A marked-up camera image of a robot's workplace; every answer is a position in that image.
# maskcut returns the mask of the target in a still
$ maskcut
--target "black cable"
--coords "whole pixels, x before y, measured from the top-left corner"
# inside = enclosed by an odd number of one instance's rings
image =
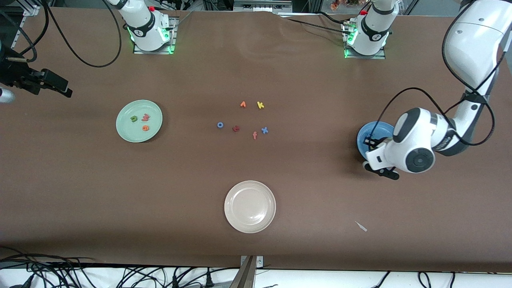
[[[380,280],[379,284],[377,284],[377,286],[375,286],[374,288],[380,288],[382,286],[382,284],[384,283],[384,280],[388,277],[388,275],[390,273],[391,273],[391,271],[387,271],[386,274],[384,274],[384,276]]]
[[[343,24],[343,21],[336,20],[336,19],[332,18],[331,16],[329,16],[329,14],[327,14],[323,11],[317,11],[317,12],[315,12],[315,14],[322,14],[323,16],[327,17],[327,19],[329,19],[330,21],[333,21],[334,23]]]
[[[164,281],[164,284],[160,283],[160,281],[158,281],[157,278],[153,277],[153,276],[150,276],[151,274],[153,274],[154,272],[160,270],[160,269],[163,269],[163,267],[158,267],[157,269],[147,273],[147,274],[144,274],[144,277],[140,278],[137,282],[133,283],[132,284],[132,288],[134,288],[137,284],[141,283],[141,282],[144,282],[144,281],[147,281],[147,280],[153,280],[154,283],[155,283],[155,288],[157,287],[157,282],[163,287],[165,285],[165,281]]]
[[[160,3],[160,5],[162,5],[164,8],[171,9],[171,10],[176,10],[176,8],[172,7],[170,4],[164,4],[164,3],[163,3],[163,0],[158,0],[158,2],[159,2],[159,3]]]
[[[455,282],[455,272],[452,272],[452,280],[450,281],[450,288],[453,288],[453,282]]]
[[[446,46],[446,39],[448,38],[448,33],[451,31],[451,29],[453,28],[453,25],[455,24],[455,22],[457,22],[457,20],[460,18],[460,16],[462,16],[464,14],[464,12],[469,8],[471,7],[471,5],[473,5],[473,3],[475,2],[475,0],[472,0],[469,4],[466,5],[466,7],[464,7],[464,9],[462,9],[462,11],[457,15],[457,17],[455,17],[455,19],[452,21],[452,23],[450,24],[450,26],[448,26],[448,29],[446,31],[446,33],[444,34],[444,38],[443,38],[443,42],[442,42],[442,45],[441,45],[441,55],[442,55],[442,58],[443,58],[443,62],[444,64],[446,65],[446,67],[448,68],[449,72],[453,75],[453,77],[455,77],[457,80],[459,80],[462,84],[464,84],[466,87],[468,87],[473,93],[477,94],[477,95],[480,95],[480,93],[478,93],[478,89],[480,87],[482,87],[482,85],[492,76],[492,74],[496,71],[496,69],[498,68],[498,66],[501,64],[503,58],[505,57],[505,52],[502,53],[501,57],[500,57],[500,60],[496,63],[495,67],[492,69],[492,71],[489,73],[489,75],[485,78],[484,81],[482,81],[482,83],[480,83],[480,85],[478,85],[477,88],[473,88],[471,85],[469,85],[466,81],[464,81],[459,75],[457,75],[455,73],[455,71],[453,71],[452,67],[448,64],[448,61],[446,60],[446,53],[444,51],[444,47]]]
[[[55,16],[53,15],[53,12],[52,10],[50,9],[50,7],[48,6],[48,3],[46,3],[45,1],[42,2],[42,5],[43,6],[46,6],[46,8],[48,9],[48,12],[53,20],[53,23],[55,23],[55,27],[57,27],[57,30],[59,31],[59,34],[60,36],[62,36],[62,39],[64,40],[64,42],[66,43],[66,45],[68,46],[69,50],[73,53],[73,55],[75,55],[76,58],[78,58],[78,60],[80,60],[82,63],[84,63],[85,65],[87,66],[90,66],[90,67],[94,67],[94,68],[103,68],[103,67],[107,67],[109,65],[111,65],[112,63],[114,63],[117,58],[119,57],[119,55],[121,54],[121,47],[122,47],[122,38],[121,38],[121,30],[119,28],[119,23],[117,22],[117,18],[116,16],[114,15],[114,12],[112,11],[112,9],[110,8],[110,6],[108,5],[108,3],[105,1],[105,0],[101,0],[105,6],[107,7],[107,9],[109,10],[110,14],[112,15],[112,18],[114,19],[114,22],[116,23],[116,28],[117,28],[117,33],[118,33],[118,36],[119,36],[119,49],[117,51],[117,54],[116,56],[114,57],[114,59],[112,59],[110,62],[108,62],[107,64],[103,64],[103,65],[94,65],[94,64],[91,64],[87,61],[85,61],[84,59],[82,59],[76,52],[75,50],[73,49],[73,47],[71,47],[71,45],[69,44],[68,42],[68,39],[66,38],[66,36],[64,36],[64,33],[62,32],[57,20],[55,19]]]
[[[200,287],[200,288],[203,288],[203,284],[201,284],[200,282],[197,282],[197,281],[196,281],[196,282],[192,282],[192,283],[190,283],[188,286],[190,286],[190,285],[192,285],[192,284],[199,284],[199,287]]]
[[[360,14],[361,11],[363,11],[370,3],[371,3],[371,1],[366,2],[366,4],[361,8],[361,10],[359,10],[358,14]],[[323,16],[327,17],[327,19],[329,19],[330,21],[333,21],[334,23],[337,23],[337,24],[343,24],[343,22],[350,20],[350,18],[347,18],[345,20],[336,20],[336,19],[332,18],[329,14],[327,14],[323,11],[316,11],[315,14],[322,14]]]
[[[30,285],[32,284],[32,280],[34,279],[34,275],[35,274],[30,275],[29,278],[27,279],[27,281],[25,281],[25,283],[22,284],[21,288],[30,288]]]
[[[304,4],[304,6],[302,6],[302,9],[299,11],[299,13],[302,13],[304,12],[304,8],[306,8],[306,6],[309,4],[309,0],[306,1],[306,3]]]
[[[425,286],[425,284],[423,284],[423,281],[421,280],[421,274],[424,274],[424,275],[425,275],[425,277],[426,277],[426,281],[427,281],[427,283],[428,283],[428,285],[429,285],[428,287],[427,287],[427,286]],[[432,288],[432,285],[430,284],[430,278],[429,278],[429,276],[427,275],[427,273],[425,273],[425,272],[418,272],[418,281],[419,281],[419,283],[421,284],[421,286],[423,286],[423,288]]]
[[[211,280],[211,272],[210,267],[206,269],[206,282],[204,283],[206,288],[211,288],[215,286],[215,283]]]
[[[178,276],[178,283],[183,280],[183,278],[185,277],[185,275],[187,275],[190,271],[192,271],[193,269],[195,268],[189,268],[187,269],[187,271],[181,273],[179,276]]]
[[[42,39],[42,37],[46,34],[46,30],[48,29],[48,24],[50,23],[50,18],[48,17],[48,9],[46,9],[46,7],[43,6],[43,9],[45,11],[45,26],[42,28],[42,31],[41,33],[39,34],[39,36],[35,39],[34,41],[34,46],[37,45],[37,43],[39,43],[39,41]],[[23,49],[22,52],[20,52],[21,55],[27,53],[29,50],[31,49],[31,46],[28,46],[27,48]]]
[[[176,272],[178,271],[180,267],[176,267],[174,269],[174,273],[173,273],[173,280],[168,283],[167,285],[165,285],[163,288],[168,288],[169,286],[172,285],[172,288],[177,288],[179,287],[179,282],[181,281],[181,279],[183,279],[183,277],[185,276],[185,272],[181,273],[180,275],[176,276]]]
[[[503,52],[503,53],[501,53],[501,57],[500,57],[500,59],[498,60],[498,62],[496,62],[496,65],[494,66],[494,68],[489,72],[489,75],[487,75],[487,77],[482,81],[482,83],[480,83],[480,85],[478,85],[478,86],[475,88],[475,90],[480,89],[480,87],[482,87],[482,85],[484,85],[484,83],[485,83],[487,80],[489,80],[489,78],[492,76],[492,74],[493,74],[494,72],[496,72],[496,70],[497,70],[497,69],[498,69],[498,67],[500,66],[501,62],[502,62],[502,61],[503,61],[503,59],[505,58],[505,54],[506,54],[506,53],[507,53],[506,51],[505,51],[505,52]]]
[[[60,287],[67,287],[67,288],[82,288],[82,287],[77,287],[77,286],[74,286],[74,285],[66,285],[66,284],[59,284],[57,286],[52,286],[52,288],[60,288]]]
[[[411,12],[414,10],[414,8],[416,8],[416,5],[418,5],[419,1],[420,0],[416,1],[415,3],[413,3],[413,6],[408,9],[409,13],[407,15],[411,15]]]
[[[32,43],[32,41],[30,40],[29,36],[25,33],[23,28],[16,24],[16,22],[9,15],[7,15],[7,13],[4,10],[0,9],[0,14],[3,15],[14,27],[16,27],[18,31],[23,35],[23,37],[27,40],[27,42],[30,45],[30,49],[32,49],[33,55],[32,58],[26,60],[26,62],[34,62],[37,59],[37,51],[35,50],[34,43]]]
[[[314,27],[318,27],[318,28],[322,28],[322,29],[326,29],[326,30],[336,31],[336,32],[343,33],[343,34],[350,34],[350,32],[348,32],[348,31],[342,31],[342,30],[338,30],[338,29],[324,27],[324,26],[320,26],[320,25],[317,25],[317,24],[307,23],[307,22],[303,22],[303,21],[299,21],[299,20],[295,20],[295,19],[290,19],[290,18],[287,18],[287,19],[290,20],[290,21],[293,21],[293,22],[297,22],[297,23],[301,23],[301,24],[306,24],[306,25],[310,25],[310,26],[314,26]]]
[[[39,253],[23,253],[17,249],[6,247],[6,246],[0,246],[1,249],[7,249],[13,252],[16,252],[16,255],[7,256],[2,259],[0,259],[0,263],[4,262],[17,262],[17,263],[24,263],[27,265],[26,270],[27,272],[32,272],[34,276],[37,276],[41,278],[44,282],[45,288],[47,287],[47,284],[49,284],[51,287],[55,287],[55,285],[49,281],[44,273],[50,272],[54,274],[58,280],[59,280],[59,287],[65,286],[67,288],[76,287],[81,288],[82,284],[80,283],[78,274],[76,273],[76,270],[82,271],[85,278],[88,280],[89,284],[91,284],[92,287],[95,287],[95,285],[92,283],[88,275],[83,270],[83,267],[81,266],[80,259],[90,259],[86,257],[60,257],[56,255],[47,255],[47,254],[39,254]],[[39,262],[37,261],[37,258],[50,258],[50,259],[56,259],[63,262],[58,263],[48,263],[48,262]]]
[[[238,269],[237,267],[233,268],[233,267],[227,267],[227,268],[220,268],[220,269],[217,269],[215,271],[211,271],[210,273],[214,273],[214,272],[218,272],[218,271],[222,271],[222,270],[228,270],[228,269]],[[206,276],[207,273],[201,275],[201,276],[198,276],[192,280],[190,280],[187,284],[183,285],[183,286],[180,286],[180,288],[184,288],[184,287],[187,287],[188,285],[190,285],[192,282],[196,282],[197,279],[201,278],[201,277],[204,277]]]
[[[215,10],[220,11],[219,7],[217,7],[218,3],[213,3],[211,0],[203,0],[203,1],[210,3],[215,8]]]
[[[127,277],[127,278],[124,280],[124,282],[123,282],[122,284],[126,283],[126,281],[128,281],[130,278],[132,278],[132,277],[133,277],[133,276],[135,276],[136,274],[140,274],[140,275],[144,276],[142,279],[149,278],[149,279],[147,279],[147,280],[153,280],[153,281],[155,282],[155,286],[156,286],[156,283],[158,283],[160,286],[164,287],[164,284],[162,284],[162,282],[160,282],[160,280],[158,280],[157,278],[155,278],[155,277],[153,277],[153,276],[150,276],[150,274],[152,274],[153,272],[155,272],[155,271],[157,271],[157,270],[159,270],[159,269],[162,269],[162,267],[159,267],[158,269],[153,270],[153,271],[152,271],[152,272],[150,272],[150,273],[143,273],[143,272],[142,272],[142,270],[144,270],[144,269],[146,269],[146,268],[141,268],[140,270],[137,270],[137,269],[131,269],[131,268],[126,268],[126,269],[131,270],[131,271],[133,271],[134,273],[133,273],[131,276]]]
[[[2,269],[9,269],[9,268],[16,268],[16,267],[20,267],[20,266],[26,266],[26,264],[21,263],[21,264],[16,264],[16,265],[11,265],[11,266],[5,266],[5,267],[1,267],[0,270],[2,270]]]
[[[448,113],[451,109],[459,106],[459,104],[461,104],[462,102],[464,102],[464,98],[463,99],[460,99],[457,103],[451,105],[448,109],[446,109],[446,111],[444,112],[445,114]]]
[[[162,274],[163,274],[163,283],[165,284],[167,282],[167,276],[165,274],[165,269],[162,267]]]
[[[480,142],[478,143],[470,143],[470,142],[467,142],[466,140],[462,139],[462,137],[457,133],[454,125],[452,124],[452,122],[450,121],[450,119],[448,118],[448,116],[446,115],[445,112],[443,112],[443,110],[441,109],[441,107],[437,104],[437,102],[432,98],[432,96],[430,96],[430,94],[421,89],[421,88],[418,88],[418,87],[409,87],[409,88],[406,88],[406,89],[403,89],[402,91],[398,92],[398,94],[396,94],[389,102],[388,104],[384,107],[383,111],[381,112],[381,114],[379,115],[379,118],[377,119],[377,122],[375,123],[373,129],[372,129],[372,132],[370,133],[370,138],[372,137],[373,135],[373,132],[375,131],[375,128],[377,128],[377,124],[379,124],[380,120],[382,119],[382,116],[384,115],[384,112],[387,110],[387,108],[389,107],[389,105],[400,95],[402,94],[403,92],[405,91],[408,91],[408,90],[418,90],[418,91],[421,91],[423,92],[423,94],[425,94],[425,96],[427,96],[429,98],[429,100],[432,102],[432,104],[434,104],[434,106],[437,108],[437,110],[439,111],[439,113],[444,117],[444,120],[446,120],[446,122],[448,123],[448,126],[453,129],[453,132],[455,134],[455,136],[457,136],[457,138],[459,138],[459,141],[461,143],[463,143],[464,145],[468,145],[468,146],[478,146],[478,145],[482,145],[484,144],[485,142],[487,142],[490,137],[492,136],[492,134],[494,133],[494,128],[496,126],[496,119],[495,119],[495,116],[494,116],[494,111],[492,110],[492,108],[489,106],[488,103],[484,103],[484,105],[487,107],[487,109],[489,110],[489,114],[490,114],[490,118],[491,118],[491,128],[490,128],[490,131],[488,133],[488,135]]]
[[[133,276],[135,276],[137,274],[138,271],[142,271],[144,270],[144,268],[135,268],[135,269],[130,269],[128,267],[125,267],[124,268],[124,273],[123,273],[123,277],[121,278],[121,280],[119,281],[119,283],[117,284],[116,288],[122,288],[123,287],[123,284],[125,284],[130,278],[132,278]]]

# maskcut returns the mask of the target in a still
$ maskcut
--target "metal mount plate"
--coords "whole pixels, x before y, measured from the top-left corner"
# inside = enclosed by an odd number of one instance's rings
[[[176,37],[178,36],[178,23],[179,17],[169,17],[169,37],[170,40],[165,43],[160,49],[155,51],[144,51],[141,50],[137,45],[133,47],[134,54],[152,54],[152,55],[169,55],[174,54],[174,49],[176,47]]]
[[[23,16],[37,16],[39,14],[39,6],[32,5],[29,9],[23,11]]]
[[[26,16],[23,16],[21,23],[19,24],[20,28],[23,28],[23,25],[25,24],[25,21],[27,20]],[[12,42],[11,49],[14,49],[16,46],[16,43],[18,42],[19,37],[21,36],[21,33],[19,32],[19,29],[16,31],[16,35],[14,36],[14,41]]]
[[[346,26],[344,24],[341,24],[343,31],[349,31],[351,32],[350,26]],[[343,34],[343,49],[345,51],[345,58],[359,58],[359,59],[385,59],[386,54],[384,52],[384,47],[381,47],[379,52],[377,52],[374,55],[368,56],[368,55],[362,55],[357,53],[352,46],[350,46],[347,41],[350,37],[350,34]]]
[[[242,266],[242,264],[244,263],[245,258],[247,258],[247,256],[242,256],[240,258],[240,266]],[[262,268],[262,267],[263,267],[263,256],[256,256],[256,268]]]

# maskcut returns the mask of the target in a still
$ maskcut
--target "brown table surface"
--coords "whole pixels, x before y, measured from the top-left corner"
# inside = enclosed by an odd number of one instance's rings
[[[54,11],[83,58],[115,55],[106,10]],[[443,108],[460,98],[463,85],[440,53],[451,20],[399,16],[387,59],[363,60],[344,58],[338,33],[271,13],[195,12],[179,27],[174,55],[133,55],[123,32],[121,56],[103,69],[80,63],[51,24],[32,67],[62,75],[74,94],[13,89],[16,101],[0,106],[0,243],[110,263],[236,266],[240,255],[264,255],[272,268],[510,271],[506,65],[485,145],[436,154],[430,171],[392,181],[366,172],[355,144],[403,88],[425,88]],[[43,23],[43,13],[28,19],[33,39]],[[146,143],[126,142],[115,128],[137,99],[164,114]],[[416,106],[434,109],[410,92],[384,120]],[[475,140],[489,129],[484,114]],[[254,141],[264,126],[270,132]],[[277,202],[272,224],[256,234],[233,229],[223,209],[228,190],[249,179]]]

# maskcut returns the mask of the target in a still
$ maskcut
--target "metal bracket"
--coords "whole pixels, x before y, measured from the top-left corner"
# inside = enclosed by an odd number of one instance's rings
[[[268,11],[274,14],[292,13],[291,0],[234,0],[233,11],[257,12]]]
[[[39,12],[39,5],[34,0],[16,0],[16,2],[23,8],[23,16],[36,16]]]
[[[247,256],[242,256],[240,258],[240,266],[244,264],[246,258]],[[256,256],[256,268],[263,268],[263,256]]]
[[[25,24],[25,21],[26,21],[26,20],[27,20],[27,17],[26,17],[26,16],[24,16],[24,17],[22,18],[21,23],[19,23],[19,27],[20,27],[20,28],[23,28],[23,25]],[[19,32],[19,29],[18,29],[18,30],[16,31],[16,35],[14,36],[14,40],[13,40],[13,42],[12,42],[11,49],[14,49],[14,46],[16,46],[16,43],[18,42],[18,38],[19,38],[19,36],[20,36],[20,35],[21,35],[21,33]]]
[[[253,288],[254,278],[256,276],[257,257],[261,256],[242,256],[242,266],[234,277],[229,288]]]

